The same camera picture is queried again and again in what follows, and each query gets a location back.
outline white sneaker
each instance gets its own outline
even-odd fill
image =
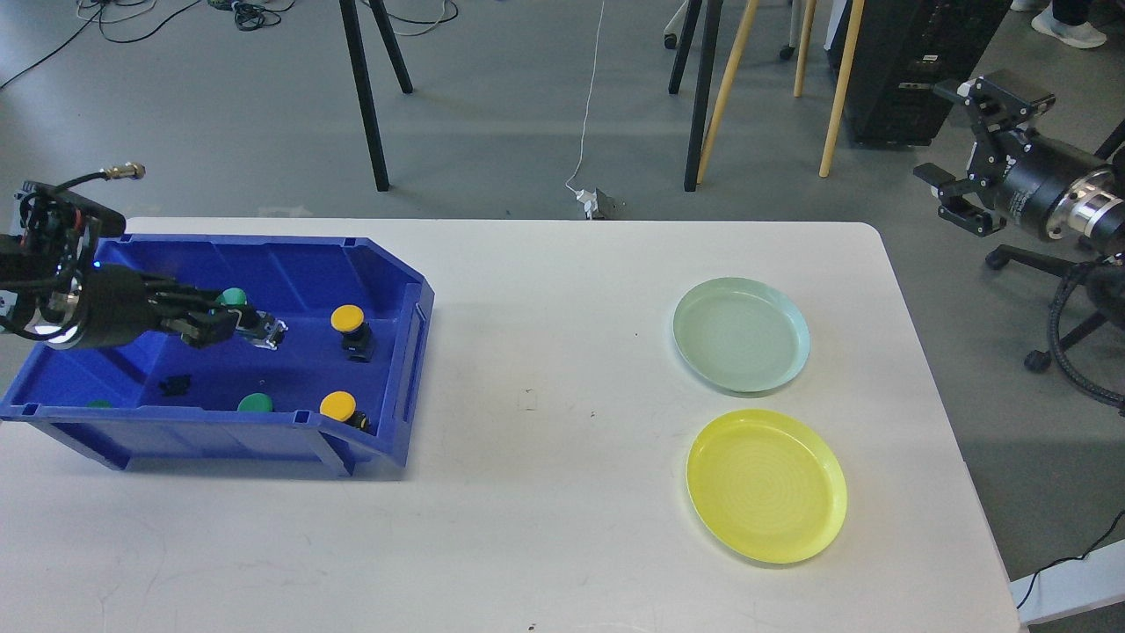
[[[1047,2],[1043,0],[1011,0],[1011,10],[1020,13],[1025,11],[1042,11],[1050,3],[1050,0]]]
[[[1078,26],[1062,24],[1054,19],[1050,8],[1032,18],[1032,28],[1076,48],[1096,48],[1106,43],[1106,34],[1094,28],[1090,22]]]

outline gray floor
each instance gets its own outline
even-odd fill
[[[183,2],[160,4],[153,19],[107,31],[138,35]],[[420,18],[435,4],[387,1],[393,12]],[[698,55],[682,93],[668,96],[672,53],[660,35],[676,4],[608,2],[577,184],[616,197],[626,218],[875,226],[1009,575],[1080,552],[1125,506],[1125,421],[1056,372],[1020,367],[1043,344],[1054,281],[1016,265],[999,274],[981,265],[1001,241],[1077,256],[1072,243],[1040,244],[1018,228],[978,239],[936,218],[936,200],[910,170],[926,161],[964,164],[971,135],[956,117],[929,147],[874,151],[842,141],[831,177],[818,178],[832,82],[817,51],[806,96],[790,96],[793,63],[776,58],[789,24],[782,0],[759,10],[708,181],[684,192]],[[0,76],[80,26],[70,6],[0,4]],[[136,160],[148,166],[144,180],[91,183],[83,192],[128,216],[578,218],[562,182],[578,154],[598,7],[462,0],[456,21],[400,38],[416,85],[411,96],[398,92],[363,15],[394,186],[385,193],[371,179],[334,3],[299,1],[281,26],[259,33],[236,31],[230,13],[205,4],[138,44],[108,44],[88,29],[0,93],[0,191],[25,178],[61,181]],[[740,3],[728,3],[720,51],[729,49],[739,12]],[[822,7],[818,42],[827,15]],[[978,71],[1010,67],[1054,91],[1058,106],[1041,129],[1092,151],[1125,114],[1120,13],[1096,3],[1092,21],[1109,22],[1110,37],[1096,51],[1036,34],[1030,17],[1007,16]],[[0,212],[0,225],[9,225],[10,209]],[[1119,333],[1102,333],[1076,361],[1120,391],[1123,344]],[[3,386],[27,347],[4,337],[0,351]],[[1123,630],[1122,605],[1036,627]]]

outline blue storage bin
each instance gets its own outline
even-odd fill
[[[433,290],[375,242],[127,234],[104,241],[98,259],[201,288],[241,287],[289,332],[277,351],[238,337],[195,350],[161,333],[107,350],[38,345],[0,401],[0,419],[118,470],[135,459],[320,461],[339,476],[379,455],[405,465]],[[370,363],[349,361],[332,329],[332,310],[348,302],[371,327]],[[186,395],[160,389],[184,374]],[[333,391],[354,396],[366,432],[317,413]],[[254,392],[271,397],[274,413],[236,412]],[[98,400],[110,408],[89,407]]]

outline caster wheel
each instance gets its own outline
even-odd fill
[[[992,270],[999,270],[1011,261],[1008,255],[1001,253],[1000,251],[992,251],[984,255],[984,265],[988,265]]]
[[[1024,359],[1024,368],[1028,372],[1042,374],[1051,367],[1051,355],[1046,352],[1034,351]]]

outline black pants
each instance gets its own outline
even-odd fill
[[[1062,24],[1078,26],[1090,17],[1090,2],[1094,0],[1052,0],[1054,18]]]

